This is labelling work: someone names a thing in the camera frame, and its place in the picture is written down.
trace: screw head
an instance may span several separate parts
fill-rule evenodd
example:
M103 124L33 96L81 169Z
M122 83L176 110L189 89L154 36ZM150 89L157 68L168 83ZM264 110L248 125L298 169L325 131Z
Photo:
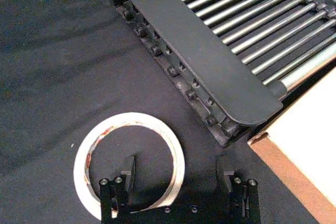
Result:
M248 182L249 182L250 185L252 185L252 186L256 186L256 185L257 185L257 182L256 182L254 179L250 179Z
M100 183L102 186L106 185L108 182L109 182L109 181L108 181L106 178L103 178L103 179L101 179L101 180L99 181L99 183Z
M238 178L238 177L234 178L234 181L235 181L237 184L240 184L240 183L242 182L241 179Z
M165 207L164 208L164 212L166 213L166 214L169 214L170 212L171 212L171 207Z
M122 16L123 16L124 19L126 19L126 21L130 21L131 19L134 18L133 15L132 15L132 13L130 13L130 12L129 12L128 10L126 10L126 9L124 9L124 10L122 11Z
M154 54L154 56L158 56L161 53L161 50L157 45L152 46L151 51Z
M179 72L173 66L168 67L167 72L171 77L176 77L179 75Z
M187 90L185 92L185 95L187 96L187 98L189 99L189 101L192 101L192 100L194 100L194 99L197 98L197 94L192 89Z
M198 212L198 208L197 208L197 206L192 205L190 208L191 208L191 212L192 212L193 214L195 214L195 213Z
M137 27L137 28L135 29L135 33L136 33L136 35L138 35L140 38L146 37L146 31L145 31L141 26L139 26L139 27Z
M117 177L117 178L115 178L114 182L116 182L116 183L119 184L119 183L122 182L122 178L121 177Z
M213 127L218 123L217 119L213 115L208 115L205 121L209 127Z

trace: cardboard box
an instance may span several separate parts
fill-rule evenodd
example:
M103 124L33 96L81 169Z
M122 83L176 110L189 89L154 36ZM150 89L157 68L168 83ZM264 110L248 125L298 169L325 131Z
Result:
M248 141L320 223L336 223L336 68Z

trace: black fabric surface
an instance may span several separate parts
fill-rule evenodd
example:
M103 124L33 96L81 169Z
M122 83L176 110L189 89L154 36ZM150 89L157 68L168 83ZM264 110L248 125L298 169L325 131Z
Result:
M72 170L77 149L102 120L143 112L181 142L186 174L178 201L216 187L215 158L226 155L259 181L263 223L317 223L243 137L223 150L111 8L109 0L1 0L0 223L100 223L79 201ZM131 202L148 206L172 172L155 133L130 127L96 148L91 181L117 174L136 155Z

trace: white tape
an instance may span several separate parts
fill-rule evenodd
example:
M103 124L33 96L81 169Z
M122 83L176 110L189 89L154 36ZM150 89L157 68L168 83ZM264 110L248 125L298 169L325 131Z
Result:
M157 132L165 140L173 157L173 175L165 193L157 202L143 210L171 205L181 189L185 164L181 145L174 132L165 123L150 115L134 112L114 115L99 123L84 138L78 148L73 167L78 197L85 208L99 220L101 220L100 200L91 187L89 177L92 152L110 132L121 127L133 125L143 126ZM112 216L116 217L117 213L116 210L113 210Z

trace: roller conveyor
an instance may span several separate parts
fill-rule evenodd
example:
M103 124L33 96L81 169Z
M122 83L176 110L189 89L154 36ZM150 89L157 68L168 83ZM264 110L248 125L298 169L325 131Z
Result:
M336 57L336 0L113 3L223 147Z

